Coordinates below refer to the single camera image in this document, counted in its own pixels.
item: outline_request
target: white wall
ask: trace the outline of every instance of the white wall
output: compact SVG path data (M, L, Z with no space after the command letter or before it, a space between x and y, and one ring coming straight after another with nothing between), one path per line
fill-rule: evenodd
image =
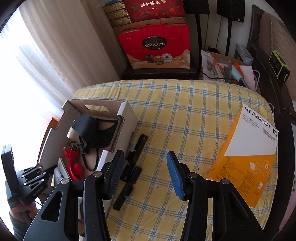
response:
M207 33L207 43L215 48L217 36L219 32L219 25L221 16L217 15L217 0L208 0L210 6L210 17L209 17L209 28ZM255 4L262 10L272 14L279 20L280 17L274 11L274 9L268 5L264 0L245 0L245 18L243 23L233 22L232 24L232 34L230 41L229 56L234 55L235 44L242 44L244 46L248 43L249 32L251 27L251 17L252 17L252 5ZM201 29L202 29L202 47L205 42L205 33L207 28L207 15L200 15ZM226 41L227 41L227 31L228 31L228 19L222 18L222 26L220 31L220 37L218 41L217 49L221 54L225 54Z

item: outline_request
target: dark sleeve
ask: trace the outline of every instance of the dark sleeve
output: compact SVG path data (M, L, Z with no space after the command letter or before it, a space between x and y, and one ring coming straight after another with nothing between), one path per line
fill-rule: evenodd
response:
M13 235L18 241L23 241L29 226L26 223L14 220L10 214L9 216L13 226Z

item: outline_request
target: barcode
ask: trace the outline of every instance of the barcode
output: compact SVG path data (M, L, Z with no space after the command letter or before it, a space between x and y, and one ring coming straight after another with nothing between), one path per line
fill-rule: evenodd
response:
M262 186L263 186L263 183L260 182L258 188L261 190Z

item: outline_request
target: plaid bedsheet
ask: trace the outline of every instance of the plaid bedsheet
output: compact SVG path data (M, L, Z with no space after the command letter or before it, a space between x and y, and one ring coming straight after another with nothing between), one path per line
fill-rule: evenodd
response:
M180 240L188 202L181 202L174 193L166 165L168 151L173 150L179 161L203 176L243 103L274 123L263 97L214 81L117 81L79 89L74 99L81 98L128 101L139 119L130 147L140 134L149 137L137 163L143 171L133 192L119 212L109 211L107 224L113 241ZM262 227L270 213L277 174L276 160L259 203L252 209ZM115 197L123 186L120 181ZM209 199L207 240L212 237L211 203Z

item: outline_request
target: red gift box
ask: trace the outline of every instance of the red gift box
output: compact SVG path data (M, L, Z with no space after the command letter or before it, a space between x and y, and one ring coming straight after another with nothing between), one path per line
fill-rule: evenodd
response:
M124 0L124 3L132 22L185 15L182 0Z
M145 26L123 31L118 38L133 69L189 69L187 23Z

